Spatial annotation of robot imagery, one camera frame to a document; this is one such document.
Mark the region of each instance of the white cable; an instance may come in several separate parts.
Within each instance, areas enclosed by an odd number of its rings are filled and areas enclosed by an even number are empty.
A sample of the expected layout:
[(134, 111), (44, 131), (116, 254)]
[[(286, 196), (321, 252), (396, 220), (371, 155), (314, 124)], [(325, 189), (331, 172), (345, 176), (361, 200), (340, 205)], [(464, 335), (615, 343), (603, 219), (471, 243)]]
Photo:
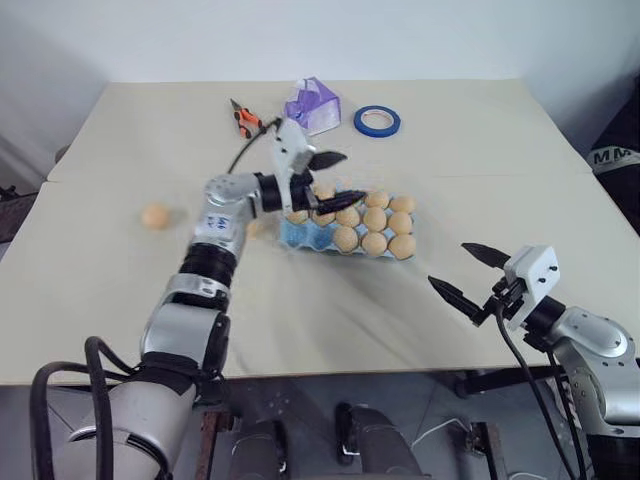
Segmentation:
[(446, 427), (447, 425), (450, 425), (452, 423), (457, 423), (458, 425), (460, 425), (460, 427), (462, 427), (462, 429), (465, 432), (470, 432), (471, 429), (469, 427), (467, 427), (464, 423), (462, 423), (462, 420), (460, 420), (459, 418), (452, 418), (450, 420), (447, 420), (446, 422), (441, 423), (440, 425), (436, 425), (433, 428), (430, 428), (429, 430), (427, 430), (426, 432), (424, 432), (422, 435), (420, 435), (418, 438), (416, 438), (413, 443), (411, 444), (411, 449), (413, 450), (413, 447), (415, 447), (418, 443), (420, 443), (422, 441), (422, 439), (424, 437), (426, 437), (427, 435), (435, 432), (436, 430), (441, 429), (442, 427)]
[(535, 473), (529, 473), (529, 472), (516, 472), (516, 473), (512, 473), (511, 475), (509, 475), (509, 479), (508, 480), (513, 480), (514, 478), (518, 478), (518, 477), (522, 477), (522, 476), (527, 476), (529, 478), (535, 478), (537, 480), (547, 480), (547, 477), (541, 477), (540, 475), (536, 475)]

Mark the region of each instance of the floor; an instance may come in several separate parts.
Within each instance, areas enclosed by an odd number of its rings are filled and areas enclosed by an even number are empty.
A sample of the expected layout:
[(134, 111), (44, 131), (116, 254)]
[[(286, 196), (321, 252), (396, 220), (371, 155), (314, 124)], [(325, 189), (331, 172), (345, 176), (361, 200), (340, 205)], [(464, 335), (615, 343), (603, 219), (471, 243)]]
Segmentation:
[[(452, 378), (452, 374), (444, 373), (397, 373), (232, 381), (230, 403), (235, 412), (242, 414), (245, 424), (276, 417), (283, 420), (289, 436), (293, 478), (359, 471), (357, 460), (344, 469), (334, 459), (332, 416), (339, 401), (379, 409), (408, 442), (451, 418), (459, 418), (465, 424), (495, 423), (510, 474), (530, 472), (549, 480), (568, 478), (528, 386), (508, 387), (463, 400), (447, 387)], [(573, 459), (567, 424), (546, 385), (541, 386), (567, 455)], [(0, 478), (30, 478), (28, 395), (28, 387), (0, 387)], [(91, 400), (86, 393), (51, 389), (49, 403), (55, 448), (89, 411)], [(197, 408), (190, 419), (175, 468), (176, 480), (194, 478), (202, 411)], [(212, 478), (226, 478), (234, 435), (219, 435)], [(423, 472), (436, 479), (489, 479), (486, 461), (464, 452), (462, 440), (463, 432), (457, 425), (426, 436), (414, 447)]]

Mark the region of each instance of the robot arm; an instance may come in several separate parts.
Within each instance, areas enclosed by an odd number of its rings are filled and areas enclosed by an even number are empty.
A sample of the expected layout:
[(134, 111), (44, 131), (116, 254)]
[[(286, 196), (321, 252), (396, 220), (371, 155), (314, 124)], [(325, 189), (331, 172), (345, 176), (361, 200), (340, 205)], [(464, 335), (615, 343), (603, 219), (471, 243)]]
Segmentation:
[[(154, 309), (141, 341), (138, 373), (109, 393), (114, 478), (170, 478), (192, 405), (216, 395), (226, 360), (231, 281), (246, 227), (265, 212), (342, 210), (364, 197), (345, 191), (329, 200), (311, 190), (311, 170), (346, 157), (316, 153), (297, 123), (279, 123), (273, 175), (220, 175), (205, 188), (204, 207), (180, 270)], [(96, 478), (93, 412), (55, 458), (57, 478)]]
[(551, 247), (524, 247), (513, 257), (479, 244), (463, 244), (483, 263), (504, 269), (493, 295), (480, 308), (442, 280), (429, 281), (445, 301), (480, 326), (501, 306), (511, 329), (524, 327), (525, 341), (553, 352), (571, 384), (572, 396), (599, 479), (639, 478), (640, 368), (635, 344), (615, 321), (547, 296), (560, 271)]

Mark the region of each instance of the table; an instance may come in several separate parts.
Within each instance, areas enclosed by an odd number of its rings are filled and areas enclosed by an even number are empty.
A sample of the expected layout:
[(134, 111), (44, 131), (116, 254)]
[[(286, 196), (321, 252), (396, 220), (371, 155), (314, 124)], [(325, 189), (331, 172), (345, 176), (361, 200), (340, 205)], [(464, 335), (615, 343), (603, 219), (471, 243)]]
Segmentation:
[[(428, 274), (483, 302), (499, 278), (459, 244), (514, 253), (552, 244), (553, 295), (640, 338), (640, 241), (588, 166), (518, 80), (337, 81), (343, 123), (313, 138), (350, 159), (321, 182), (385, 188), (418, 201), (416, 256), (405, 262), (287, 250), (277, 215), (261, 220), (232, 284), (228, 377), (515, 365), (495, 325), (445, 304)], [(181, 263), (206, 181), (243, 140), (229, 97), (263, 119), (290, 82), (111, 84), (41, 189), (0, 263), (0, 382), (31, 381), (52, 360), (82, 361), (90, 335), (128, 362)], [(388, 105), (398, 134), (372, 139), (355, 110)], [(261, 139), (237, 171), (270, 172)], [(150, 232), (141, 209), (161, 201), (174, 225)], [(545, 357), (525, 346), (532, 364)], [(59, 382), (79, 381), (60, 375)]]

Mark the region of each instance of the purple plastic bag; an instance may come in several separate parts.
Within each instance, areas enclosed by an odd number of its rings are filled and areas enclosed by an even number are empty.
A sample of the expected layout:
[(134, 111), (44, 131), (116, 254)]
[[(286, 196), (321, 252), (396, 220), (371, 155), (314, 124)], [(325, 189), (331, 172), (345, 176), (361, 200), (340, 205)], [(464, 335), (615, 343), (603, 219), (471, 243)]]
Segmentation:
[(340, 99), (315, 77), (296, 82), (296, 90), (284, 105), (284, 113), (317, 135), (340, 125)]

